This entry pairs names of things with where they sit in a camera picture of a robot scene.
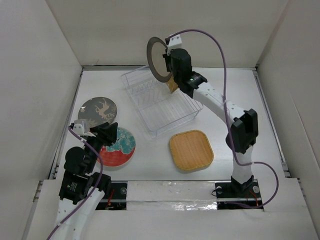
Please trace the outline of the dark rimmed cream plate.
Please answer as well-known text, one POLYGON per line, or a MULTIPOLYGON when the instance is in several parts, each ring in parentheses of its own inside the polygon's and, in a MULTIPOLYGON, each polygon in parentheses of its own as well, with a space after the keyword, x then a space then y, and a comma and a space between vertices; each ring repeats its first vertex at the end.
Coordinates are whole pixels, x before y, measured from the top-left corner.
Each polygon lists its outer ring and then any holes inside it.
POLYGON ((147 42, 146 57, 152 75, 161 83, 167 83, 172 74, 167 71, 166 59, 167 45, 158 37, 151 37, 147 42))

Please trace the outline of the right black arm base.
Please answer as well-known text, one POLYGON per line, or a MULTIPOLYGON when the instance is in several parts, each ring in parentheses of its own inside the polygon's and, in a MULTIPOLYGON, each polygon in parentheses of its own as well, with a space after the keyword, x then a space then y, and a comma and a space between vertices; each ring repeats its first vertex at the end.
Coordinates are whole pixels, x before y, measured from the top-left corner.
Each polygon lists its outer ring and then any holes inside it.
POLYGON ((235 190, 230 180, 216 181, 211 195, 216 198, 218 210, 245 209, 243 205, 249 206, 249 209, 264 209, 259 184, 256 179, 244 191, 235 190))

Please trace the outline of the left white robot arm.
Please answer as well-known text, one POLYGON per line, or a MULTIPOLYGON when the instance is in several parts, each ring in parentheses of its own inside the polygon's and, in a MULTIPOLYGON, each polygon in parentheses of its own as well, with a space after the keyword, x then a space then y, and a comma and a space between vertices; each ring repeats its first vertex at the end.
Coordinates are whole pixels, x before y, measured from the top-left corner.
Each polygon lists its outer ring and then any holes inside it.
POLYGON ((89 127, 84 119, 75 120, 68 127, 84 146, 74 146, 65 154, 55 227, 47 239, 83 239, 98 204, 113 194, 111 177, 103 173, 100 152, 102 147, 116 143, 117 130, 116 122, 89 127))

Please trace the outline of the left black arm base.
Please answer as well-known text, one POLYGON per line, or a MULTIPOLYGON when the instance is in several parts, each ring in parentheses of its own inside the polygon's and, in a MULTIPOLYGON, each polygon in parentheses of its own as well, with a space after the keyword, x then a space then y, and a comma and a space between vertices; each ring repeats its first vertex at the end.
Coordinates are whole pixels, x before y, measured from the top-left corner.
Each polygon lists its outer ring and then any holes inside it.
POLYGON ((122 211, 127 209, 127 181, 113 181, 111 192, 98 203, 96 210, 122 211))

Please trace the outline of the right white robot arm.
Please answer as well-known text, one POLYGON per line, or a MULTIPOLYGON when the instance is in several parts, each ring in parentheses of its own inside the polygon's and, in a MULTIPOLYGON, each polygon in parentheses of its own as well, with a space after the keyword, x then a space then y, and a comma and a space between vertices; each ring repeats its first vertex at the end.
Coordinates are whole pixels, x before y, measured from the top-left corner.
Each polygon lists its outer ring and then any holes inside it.
POLYGON ((233 154, 231 191, 235 196, 242 197, 254 181, 251 165, 253 146, 258 136, 257 112, 228 102, 224 95, 214 90, 204 76, 193 71, 191 56, 185 49, 168 50, 163 58, 178 88, 226 124, 228 134, 225 141, 233 154))

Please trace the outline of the yellow woven bamboo plate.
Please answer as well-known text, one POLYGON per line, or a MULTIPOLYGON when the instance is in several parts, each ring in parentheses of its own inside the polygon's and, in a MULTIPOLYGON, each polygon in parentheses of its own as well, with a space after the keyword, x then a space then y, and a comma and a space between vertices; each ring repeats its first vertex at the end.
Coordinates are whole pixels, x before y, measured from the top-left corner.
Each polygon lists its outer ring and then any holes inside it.
POLYGON ((173 77, 171 77, 169 79, 169 81, 166 82, 166 85, 167 85, 167 87, 168 87, 168 89, 169 89, 171 94, 174 93, 179 88, 177 83, 174 81, 173 77))

